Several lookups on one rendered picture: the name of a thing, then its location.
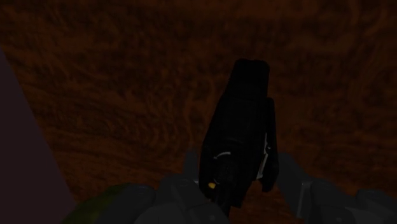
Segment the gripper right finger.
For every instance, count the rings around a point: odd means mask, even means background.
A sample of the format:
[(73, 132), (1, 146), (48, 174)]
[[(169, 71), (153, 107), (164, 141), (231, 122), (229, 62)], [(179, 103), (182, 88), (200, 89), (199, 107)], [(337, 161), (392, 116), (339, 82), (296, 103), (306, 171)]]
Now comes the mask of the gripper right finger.
[(305, 224), (397, 224), (397, 199), (376, 189), (348, 195), (325, 179), (309, 176), (287, 153), (279, 154), (277, 187)]

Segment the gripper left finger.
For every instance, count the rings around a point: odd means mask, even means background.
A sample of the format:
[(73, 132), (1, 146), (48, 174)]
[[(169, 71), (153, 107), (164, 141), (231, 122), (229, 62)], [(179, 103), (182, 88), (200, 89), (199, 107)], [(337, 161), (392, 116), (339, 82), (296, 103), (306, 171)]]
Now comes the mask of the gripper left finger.
[(157, 189), (129, 183), (95, 224), (230, 224), (198, 187), (197, 153), (187, 151), (182, 174), (171, 174)]

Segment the green round object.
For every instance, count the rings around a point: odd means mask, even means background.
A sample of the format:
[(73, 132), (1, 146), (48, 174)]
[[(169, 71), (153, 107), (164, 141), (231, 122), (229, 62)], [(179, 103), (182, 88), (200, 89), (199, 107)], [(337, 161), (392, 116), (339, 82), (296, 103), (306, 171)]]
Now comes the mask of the green round object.
[(79, 203), (61, 222), (61, 224), (94, 224), (99, 215), (128, 183), (108, 187), (98, 196)]

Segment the black oblong device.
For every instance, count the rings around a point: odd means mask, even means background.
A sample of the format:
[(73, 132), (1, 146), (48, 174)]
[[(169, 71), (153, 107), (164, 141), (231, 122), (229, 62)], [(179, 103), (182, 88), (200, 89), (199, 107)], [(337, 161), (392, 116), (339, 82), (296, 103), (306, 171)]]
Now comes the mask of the black oblong device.
[(269, 71), (263, 60), (235, 61), (202, 143), (199, 187), (225, 214), (241, 207), (252, 182), (269, 192), (279, 174)]

